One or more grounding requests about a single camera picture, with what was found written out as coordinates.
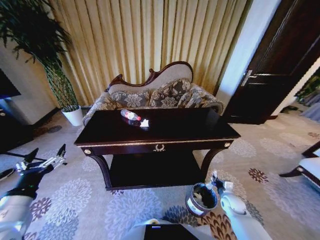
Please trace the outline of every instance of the floral cushion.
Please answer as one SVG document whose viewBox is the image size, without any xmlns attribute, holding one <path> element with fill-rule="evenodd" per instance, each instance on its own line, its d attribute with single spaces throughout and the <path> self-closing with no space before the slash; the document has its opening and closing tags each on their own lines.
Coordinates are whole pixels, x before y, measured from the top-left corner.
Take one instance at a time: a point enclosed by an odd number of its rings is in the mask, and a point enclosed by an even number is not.
<svg viewBox="0 0 320 240">
<path fill-rule="evenodd" d="M 111 99 L 124 108 L 144 107 L 149 104 L 150 94 L 147 90 L 142 92 L 115 91 Z"/>
<path fill-rule="evenodd" d="M 185 108 L 187 103 L 190 101 L 191 96 L 192 96 L 192 93 L 190 91 L 187 91 L 185 94 L 183 94 L 178 102 L 177 107 L 178 108 Z"/>
<path fill-rule="evenodd" d="M 214 108 L 218 114 L 223 111 L 223 103 L 208 93 L 202 87 L 194 85 L 190 92 L 192 96 L 185 108 Z"/>
<path fill-rule="evenodd" d="M 97 110 L 115 110 L 121 108 L 121 104 L 113 101 L 110 94 L 103 92 L 101 96 L 94 102 L 88 113 L 83 117 L 83 124 L 86 125 L 89 119 L 93 116 Z"/>
<path fill-rule="evenodd" d="M 153 91 L 150 97 L 151 107 L 172 108 L 178 105 L 180 98 L 189 91 L 191 83 L 180 78 L 163 84 Z"/>
</svg>

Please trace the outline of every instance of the door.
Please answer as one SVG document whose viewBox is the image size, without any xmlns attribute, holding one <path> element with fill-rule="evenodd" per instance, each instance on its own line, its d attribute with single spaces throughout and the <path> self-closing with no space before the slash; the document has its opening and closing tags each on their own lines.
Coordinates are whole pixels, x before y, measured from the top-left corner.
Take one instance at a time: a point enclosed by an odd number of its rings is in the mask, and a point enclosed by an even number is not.
<svg viewBox="0 0 320 240">
<path fill-rule="evenodd" d="M 263 124 L 320 56 L 320 1 L 282 0 L 223 116 Z"/>
</svg>

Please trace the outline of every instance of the sofa armrest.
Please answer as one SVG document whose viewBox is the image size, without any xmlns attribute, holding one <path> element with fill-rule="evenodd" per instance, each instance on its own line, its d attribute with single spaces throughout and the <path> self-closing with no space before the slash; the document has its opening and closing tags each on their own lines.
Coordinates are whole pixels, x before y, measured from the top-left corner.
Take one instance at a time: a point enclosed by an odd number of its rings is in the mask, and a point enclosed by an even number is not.
<svg viewBox="0 0 320 240">
<path fill-rule="evenodd" d="M 190 92 L 192 93 L 186 108 L 213 108 L 219 115 L 224 110 L 224 104 L 215 96 L 204 90 L 202 87 L 195 85 L 191 86 Z"/>
<path fill-rule="evenodd" d="M 95 100 L 88 113 L 83 117 L 82 123 L 86 126 L 97 110 L 115 110 L 117 108 L 122 108 L 122 105 L 113 101 L 108 92 L 103 92 L 100 97 Z"/>
</svg>

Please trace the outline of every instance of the door handle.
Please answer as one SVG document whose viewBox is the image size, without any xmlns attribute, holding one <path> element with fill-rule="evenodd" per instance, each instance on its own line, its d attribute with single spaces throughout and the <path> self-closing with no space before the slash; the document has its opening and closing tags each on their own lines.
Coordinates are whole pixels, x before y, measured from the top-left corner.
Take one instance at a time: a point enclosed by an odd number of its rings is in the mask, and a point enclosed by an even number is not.
<svg viewBox="0 0 320 240">
<path fill-rule="evenodd" d="M 246 75 L 245 75 L 245 77 L 244 77 L 244 79 L 243 79 L 243 81 L 241 83 L 241 87 L 246 85 L 246 83 L 247 83 L 249 78 L 255 79 L 257 77 L 257 76 L 254 76 L 254 75 L 251 76 L 251 73 L 252 73 L 252 70 L 248 70 L 248 72 L 246 73 Z"/>
</svg>

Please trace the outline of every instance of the lower shelf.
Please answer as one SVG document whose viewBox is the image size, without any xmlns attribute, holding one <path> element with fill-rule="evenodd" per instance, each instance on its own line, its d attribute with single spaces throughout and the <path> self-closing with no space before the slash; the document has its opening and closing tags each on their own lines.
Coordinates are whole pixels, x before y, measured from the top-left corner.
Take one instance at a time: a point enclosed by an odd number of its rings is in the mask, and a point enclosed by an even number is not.
<svg viewBox="0 0 320 240">
<path fill-rule="evenodd" d="M 194 185 L 204 177 L 192 151 L 165 151 L 114 155 L 110 180 L 107 190 Z"/>
</svg>

